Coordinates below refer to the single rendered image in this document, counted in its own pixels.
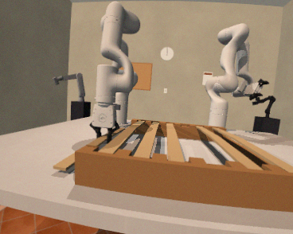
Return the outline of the tan wooden slat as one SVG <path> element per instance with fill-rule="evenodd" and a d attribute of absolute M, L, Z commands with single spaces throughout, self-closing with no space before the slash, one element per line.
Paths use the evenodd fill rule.
<path fill-rule="evenodd" d="M 220 128 L 216 128 L 216 127 L 212 127 L 213 130 L 233 139 L 234 141 L 238 142 L 239 144 L 241 144 L 242 146 L 244 146 L 245 148 L 247 148 L 248 150 L 250 150 L 251 152 L 253 152 L 254 154 L 258 155 L 259 157 L 261 157 L 263 160 L 265 160 L 266 162 L 272 164 L 272 165 L 276 165 L 280 168 L 282 168 L 283 170 L 287 171 L 287 172 L 291 172 L 293 173 L 293 166 L 287 164 L 286 162 L 278 159 L 277 157 L 269 154 L 268 152 L 260 149 L 259 147 L 251 144 L 250 142 L 235 136 L 233 134 L 228 133 L 227 131 L 223 131 Z M 227 135 L 228 134 L 228 135 Z"/>
<path fill-rule="evenodd" d="M 205 129 L 204 127 L 196 126 L 198 130 L 209 136 L 226 154 L 228 154 L 235 162 L 240 162 L 248 169 L 263 170 L 257 164 L 252 162 L 249 158 L 244 156 L 240 151 L 235 149 L 229 143 L 227 143 L 220 136 L 215 135 L 213 132 Z"/>
<path fill-rule="evenodd" d="M 182 150 L 178 141 L 178 136 L 177 136 L 176 130 L 174 129 L 174 125 L 172 123 L 166 124 L 166 132 L 167 132 L 168 161 L 185 162 L 182 155 Z"/>
<path fill-rule="evenodd" d="M 113 132 L 111 136 L 117 135 L 119 132 L 124 131 L 125 128 L 119 128 L 117 131 Z M 100 146 L 107 140 L 107 133 L 105 135 L 100 136 L 99 138 L 95 139 L 94 141 L 90 142 L 88 145 L 90 146 Z M 66 171 L 72 166 L 75 165 L 75 153 L 69 155 L 64 160 L 58 162 L 56 165 L 53 166 L 55 170 L 63 170 Z"/>
<path fill-rule="evenodd" d="M 99 152 L 114 154 L 121 146 L 132 136 L 132 134 L 141 127 L 145 121 L 138 121 L 124 131 L 122 131 L 119 135 L 117 135 L 114 139 L 112 139 L 106 146 L 104 146 Z"/>
<path fill-rule="evenodd" d="M 139 144 L 139 147 L 136 150 L 134 157 L 150 158 L 158 125 L 159 123 L 157 122 L 153 122 L 150 125 L 150 127 L 146 131 L 146 134 L 143 137 L 143 140 Z"/>

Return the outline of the wooden bed frame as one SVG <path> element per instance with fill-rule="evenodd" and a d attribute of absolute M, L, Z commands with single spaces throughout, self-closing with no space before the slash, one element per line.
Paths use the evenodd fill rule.
<path fill-rule="evenodd" d="M 109 154 L 96 152 L 98 146 L 86 145 L 75 151 L 75 185 L 176 201 L 293 213 L 293 173 L 269 164 L 213 130 L 213 126 L 172 124 L 178 138 L 213 141 L 196 128 L 204 127 L 263 170 L 248 169 L 232 161 L 225 161 L 224 166 L 208 164 L 204 158 L 168 161 L 167 154 L 153 153 L 152 158 L 140 158 L 131 155 L 132 150 L 118 149 Z"/>

